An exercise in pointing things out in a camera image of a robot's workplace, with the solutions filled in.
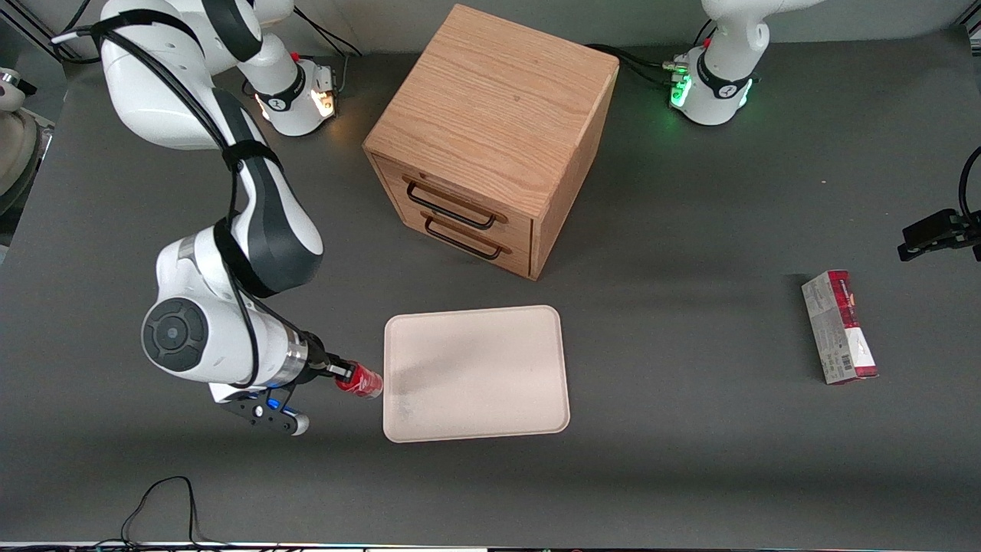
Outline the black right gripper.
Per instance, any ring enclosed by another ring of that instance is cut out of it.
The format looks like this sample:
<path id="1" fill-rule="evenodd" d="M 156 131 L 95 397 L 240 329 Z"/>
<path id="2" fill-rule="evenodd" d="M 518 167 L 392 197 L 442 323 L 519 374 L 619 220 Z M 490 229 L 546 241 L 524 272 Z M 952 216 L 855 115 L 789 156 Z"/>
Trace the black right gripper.
<path id="1" fill-rule="evenodd" d="M 353 381 L 357 363 L 341 360 L 339 356 L 327 352 L 322 340 L 311 332 L 302 332 L 306 345 L 306 359 L 303 370 L 297 377 L 297 385 L 304 385 L 317 377 L 332 378 L 339 382 Z"/>

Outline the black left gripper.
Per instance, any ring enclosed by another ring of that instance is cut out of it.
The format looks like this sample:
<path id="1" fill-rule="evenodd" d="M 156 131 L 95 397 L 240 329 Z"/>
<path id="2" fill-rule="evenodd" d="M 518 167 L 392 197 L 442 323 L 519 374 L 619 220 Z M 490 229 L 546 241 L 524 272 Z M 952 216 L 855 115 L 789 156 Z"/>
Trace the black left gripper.
<path id="1" fill-rule="evenodd" d="M 954 209 L 942 209 L 905 227 L 903 237 L 897 246 L 901 262 L 913 261 L 928 252 L 961 248 L 970 248 L 975 261 L 981 262 L 980 211 L 963 215 Z"/>

